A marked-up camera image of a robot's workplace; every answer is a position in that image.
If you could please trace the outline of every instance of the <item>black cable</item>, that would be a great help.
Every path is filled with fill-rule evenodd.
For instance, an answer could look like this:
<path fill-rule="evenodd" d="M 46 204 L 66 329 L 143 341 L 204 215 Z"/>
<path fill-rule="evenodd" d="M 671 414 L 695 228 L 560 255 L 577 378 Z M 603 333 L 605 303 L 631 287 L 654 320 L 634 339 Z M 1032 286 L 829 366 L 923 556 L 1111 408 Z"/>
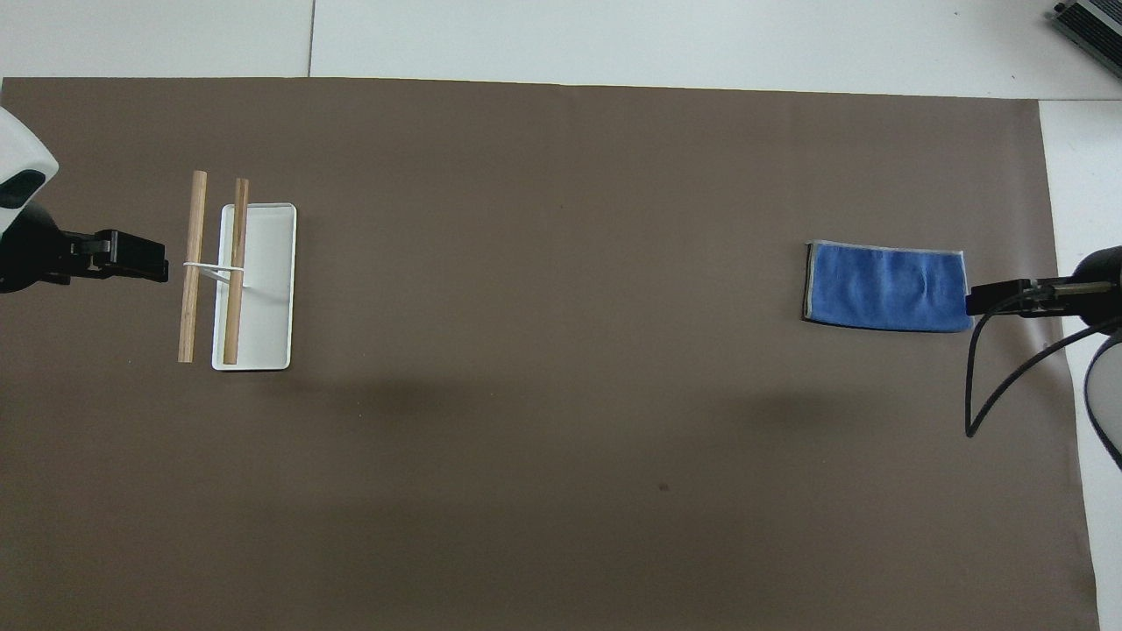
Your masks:
<path fill-rule="evenodd" d="M 966 354 L 966 437 L 973 438 L 974 432 L 978 430 L 978 426 L 982 420 L 978 419 L 974 421 L 973 397 L 974 397 L 974 358 L 977 355 L 978 337 L 982 335 L 982 329 L 985 327 L 990 318 L 996 316 L 1002 309 L 1021 302 L 1022 300 L 1029 300 L 1037 296 L 1045 296 L 1052 293 L 1051 287 L 1036 287 L 1031 290 L 1026 290 L 1019 294 L 1006 298 L 1005 300 L 994 304 L 990 308 L 978 323 L 974 326 L 974 333 L 971 336 L 971 348 Z"/>
<path fill-rule="evenodd" d="M 1105 320 L 1093 327 L 1087 327 L 1086 329 L 1077 333 L 1067 336 L 1066 338 L 1048 346 L 1040 353 L 1037 353 L 1036 355 L 1027 359 L 1023 364 L 1018 366 L 1015 371 L 1010 373 L 1010 375 L 1005 377 L 1004 381 L 1001 382 L 1001 384 L 993 391 L 993 394 L 991 394 L 988 399 L 986 399 L 985 403 L 982 405 L 982 409 L 978 410 L 977 417 L 974 418 L 972 421 L 971 403 L 972 403 L 973 381 L 974 381 L 974 357 L 977 350 L 977 339 L 982 327 L 991 317 L 995 316 L 997 311 L 1000 311 L 1001 309 L 1004 309 L 1005 307 L 1009 307 L 1009 304 L 1012 304 L 1013 302 L 1017 302 L 1019 300 L 1031 298 L 1024 294 L 1039 291 L 1041 290 L 1030 290 L 1029 292 L 1023 292 L 1022 294 L 1013 296 L 1013 299 L 1010 299 L 1009 301 L 1003 301 L 1003 303 L 999 303 L 999 305 L 994 307 L 988 312 L 986 312 L 985 316 L 982 317 L 982 320 L 978 321 L 977 327 L 975 327 L 974 329 L 974 336 L 971 338 L 971 349 L 969 349 L 969 355 L 967 356 L 967 366 L 966 366 L 966 437 L 967 438 L 974 438 L 974 435 L 977 433 L 978 427 L 982 426 L 982 420 L 985 419 L 986 414 L 990 413 L 990 410 L 994 406 L 994 404 L 997 403 L 997 400 L 1001 397 L 1001 395 L 1004 394 L 1005 391 L 1009 390 L 1011 385 L 1013 385 L 1013 382 L 1019 379 L 1021 375 L 1027 373 L 1030 368 L 1032 368 L 1040 362 L 1043 362 L 1048 356 L 1052 355 L 1054 353 L 1066 346 L 1075 344 L 1080 339 L 1091 337 L 1095 333 L 1103 332 L 1106 329 L 1118 328 L 1120 324 L 1122 324 L 1122 316 L 1111 318 L 1110 320 Z"/>

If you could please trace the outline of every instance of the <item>blue microfiber cloth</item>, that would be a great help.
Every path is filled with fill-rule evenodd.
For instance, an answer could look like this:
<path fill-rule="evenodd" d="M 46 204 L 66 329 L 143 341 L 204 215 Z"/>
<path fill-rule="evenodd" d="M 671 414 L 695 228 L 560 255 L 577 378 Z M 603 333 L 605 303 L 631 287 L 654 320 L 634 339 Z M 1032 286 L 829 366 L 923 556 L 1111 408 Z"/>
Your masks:
<path fill-rule="evenodd" d="M 803 318 L 889 331 L 965 331 L 960 252 L 810 241 Z"/>

